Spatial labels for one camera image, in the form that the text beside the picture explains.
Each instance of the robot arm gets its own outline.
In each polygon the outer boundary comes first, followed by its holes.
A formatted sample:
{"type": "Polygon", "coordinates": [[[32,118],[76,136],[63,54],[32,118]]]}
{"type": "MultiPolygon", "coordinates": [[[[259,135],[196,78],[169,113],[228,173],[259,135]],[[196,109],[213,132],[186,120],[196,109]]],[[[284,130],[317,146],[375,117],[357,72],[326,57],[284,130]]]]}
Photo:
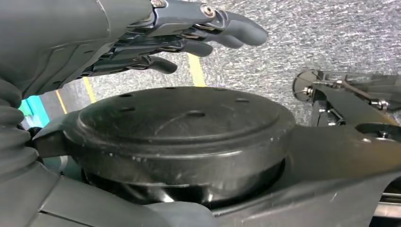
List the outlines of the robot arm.
{"type": "Polygon", "coordinates": [[[0,4],[0,226],[213,226],[203,206],[136,206],[60,178],[36,162],[18,130],[21,99],[128,69],[172,72],[161,51],[210,54],[203,42],[260,45],[267,33],[240,15],[176,0],[13,0],[0,4]]]}

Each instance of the yellow floor line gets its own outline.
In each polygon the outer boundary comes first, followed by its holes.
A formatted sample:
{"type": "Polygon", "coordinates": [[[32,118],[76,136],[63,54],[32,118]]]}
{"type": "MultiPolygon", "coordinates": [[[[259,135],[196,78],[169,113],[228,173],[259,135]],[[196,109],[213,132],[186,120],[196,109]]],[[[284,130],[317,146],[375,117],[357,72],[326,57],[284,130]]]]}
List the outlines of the yellow floor line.
{"type": "Polygon", "coordinates": [[[192,81],[196,87],[206,87],[205,78],[203,76],[201,62],[199,57],[188,54],[189,71],[192,75],[192,81]]]}
{"type": "Polygon", "coordinates": [[[92,89],[92,86],[89,83],[88,78],[84,77],[83,80],[84,80],[85,88],[87,89],[87,93],[89,95],[90,102],[91,103],[95,103],[96,102],[95,94],[93,93],[93,89],[92,89]]]}
{"type": "Polygon", "coordinates": [[[58,90],[56,90],[56,94],[57,94],[57,97],[59,98],[59,102],[60,102],[61,108],[63,109],[64,114],[66,114],[67,113],[67,109],[65,108],[65,105],[64,105],[64,102],[63,102],[63,100],[61,98],[60,92],[58,90]]]}

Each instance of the black round disc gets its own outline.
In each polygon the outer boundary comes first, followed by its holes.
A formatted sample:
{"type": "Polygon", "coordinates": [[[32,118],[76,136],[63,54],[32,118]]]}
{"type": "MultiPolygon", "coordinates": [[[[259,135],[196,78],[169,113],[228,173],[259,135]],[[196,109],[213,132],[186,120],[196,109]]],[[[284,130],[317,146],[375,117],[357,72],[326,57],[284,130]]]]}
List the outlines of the black round disc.
{"type": "Polygon", "coordinates": [[[194,185],[276,165],[295,121],[262,96],[167,87],[104,99],[67,125],[70,154],[89,172],[140,185],[194,185]]]}

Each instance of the metal screw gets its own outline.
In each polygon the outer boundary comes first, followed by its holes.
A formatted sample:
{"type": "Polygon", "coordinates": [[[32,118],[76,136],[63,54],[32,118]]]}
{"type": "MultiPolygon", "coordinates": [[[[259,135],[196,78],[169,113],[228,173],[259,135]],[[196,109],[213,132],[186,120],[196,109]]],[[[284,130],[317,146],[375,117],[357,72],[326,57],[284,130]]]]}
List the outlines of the metal screw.
{"type": "Polygon", "coordinates": [[[167,6],[167,3],[166,3],[165,0],[150,0],[150,3],[155,8],[162,8],[162,7],[166,7],[167,6]]]}
{"type": "Polygon", "coordinates": [[[311,95],[312,94],[312,92],[313,92],[313,88],[311,87],[311,86],[307,86],[307,87],[305,87],[303,90],[303,93],[305,94],[305,95],[311,95]]]}
{"type": "Polygon", "coordinates": [[[386,111],[389,105],[390,104],[386,100],[379,101],[380,110],[386,111]]]}
{"type": "Polygon", "coordinates": [[[208,5],[208,4],[203,4],[200,6],[200,10],[202,11],[202,13],[209,17],[209,18],[214,18],[216,16],[216,12],[214,11],[214,9],[208,5]]]}
{"type": "Polygon", "coordinates": [[[389,133],[386,132],[386,131],[380,131],[380,132],[379,132],[379,135],[380,135],[380,137],[383,138],[383,139],[387,139],[387,138],[389,137],[389,133]]]}

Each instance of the teal object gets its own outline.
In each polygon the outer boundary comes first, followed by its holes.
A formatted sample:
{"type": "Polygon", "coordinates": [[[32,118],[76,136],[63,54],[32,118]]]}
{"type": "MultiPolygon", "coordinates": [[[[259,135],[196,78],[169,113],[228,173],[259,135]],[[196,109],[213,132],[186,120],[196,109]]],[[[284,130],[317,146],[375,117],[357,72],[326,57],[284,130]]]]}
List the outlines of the teal object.
{"type": "Polygon", "coordinates": [[[32,113],[32,116],[28,120],[31,127],[44,127],[50,122],[39,96],[31,96],[24,101],[26,101],[32,113]]]}
{"type": "Polygon", "coordinates": [[[22,113],[24,113],[24,116],[32,116],[34,115],[32,113],[31,108],[29,107],[29,104],[26,100],[22,100],[21,106],[18,108],[22,113]]]}

